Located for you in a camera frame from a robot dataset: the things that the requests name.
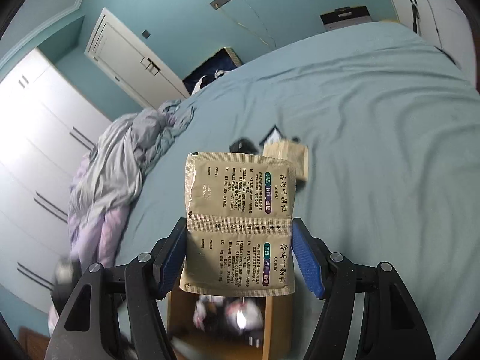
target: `blue gripper pad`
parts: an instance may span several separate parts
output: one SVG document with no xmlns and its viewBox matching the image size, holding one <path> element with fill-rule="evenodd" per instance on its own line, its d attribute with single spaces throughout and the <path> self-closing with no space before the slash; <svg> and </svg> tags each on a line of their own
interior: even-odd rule
<svg viewBox="0 0 480 360">
<path fill-rule="evenodd" d="M 322 283 L 322 268 L 295 222 L 292 223 L 292 250 L 308 289 L 317 298 L 321 298 L 325 292 Z"/>
<path fill-rule="evenodd" d="M 170 252 L 162 265 L 162 280 L 159 288 L 159 294 L 162 299 L 173 289 L 186 254 L 187 230 L 184 229 L 170 248 Z"/>
</svg>

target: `wooden box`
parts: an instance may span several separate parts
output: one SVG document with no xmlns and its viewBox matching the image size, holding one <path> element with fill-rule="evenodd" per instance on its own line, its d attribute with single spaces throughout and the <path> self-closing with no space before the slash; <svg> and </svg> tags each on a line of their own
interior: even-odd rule
<svg viewBox="0 0 480 360">
<path fill-rule="evenodd" d="M 178 284 L 169 293 L 167 332 L 197 351 L 218 360 L 276 360 L 290 351 L 293 296 L 267 297 L 263 346 L 222 341 L 194 326 L 198 295 L 182 291 Z"/>
</svg>

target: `beige sachet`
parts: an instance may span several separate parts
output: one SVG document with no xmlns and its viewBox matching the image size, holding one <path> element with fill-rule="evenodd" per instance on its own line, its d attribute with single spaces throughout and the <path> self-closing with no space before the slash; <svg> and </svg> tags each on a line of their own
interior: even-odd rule
<svg viewBox="0 0 480 360">
<path fill-rule="evenodd" d="M 265 297 L 295 291 L 295 167 L 241 153 L 192 153 L 185 166 L 185 291 Z"/>
<path fill-rule="evenodd" d="M 279 140 L 263 147 L 265 157 L 282 158 L 295 165 L 297 179 L 308 180 L 308 147 L 292 140 Z"/>
</svg>

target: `open box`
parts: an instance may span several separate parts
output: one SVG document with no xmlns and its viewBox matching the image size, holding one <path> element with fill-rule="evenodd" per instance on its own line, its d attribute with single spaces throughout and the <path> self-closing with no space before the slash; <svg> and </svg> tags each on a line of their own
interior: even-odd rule
<svg viewBox="0 0 480 360">
<path fill-rule="evenodd" d="M 223 341 L 194 326 L 195 304 L 198 295 L 181 290 L 176 283 L 169 293 L 167 332 L 192 346 L 211 359 L 218 360 L 276 360 L 290 351 L 293 295 L 267 297 L 263 346 Z"/>
</svg>

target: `bed sheet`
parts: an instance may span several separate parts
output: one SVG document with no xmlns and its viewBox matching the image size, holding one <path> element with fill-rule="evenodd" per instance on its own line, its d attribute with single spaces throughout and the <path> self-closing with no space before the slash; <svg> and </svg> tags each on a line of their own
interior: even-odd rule
<svg viewBox="0 0 480 360">
<path fill-rule="evenodd" d="M 480 311 L 480 96 L 445 55 L 400 24 L 362 24 L 249 62 L 182 107 L 191 104 L 192 123 L 146 179 L 117 264 L 185 216 L 189 152 L 258 143 L 276 124 L 310 149 L 294 216 L 354 263 L 390 261 L 438 359 L 450 356 Z M 295 268 L 289 358 L 300 359 L 323 302 Z M 355 357 L 362 309 L 357 295 L 345 359 Z M 166 321 L 165 302 L 160 311 Z"/>
</svg>

